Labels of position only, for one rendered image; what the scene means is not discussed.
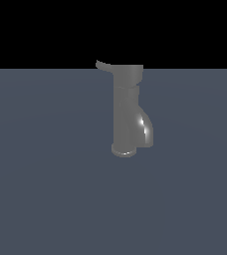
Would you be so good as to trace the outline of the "grey faucet body with spout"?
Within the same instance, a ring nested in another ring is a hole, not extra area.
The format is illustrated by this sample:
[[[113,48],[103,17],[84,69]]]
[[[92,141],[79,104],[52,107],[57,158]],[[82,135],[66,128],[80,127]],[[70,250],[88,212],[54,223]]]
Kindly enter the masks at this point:
[[[113,88],[112,153],[132,157],[138,147],[153,146],[153,126],[138,104],[139,86]]]

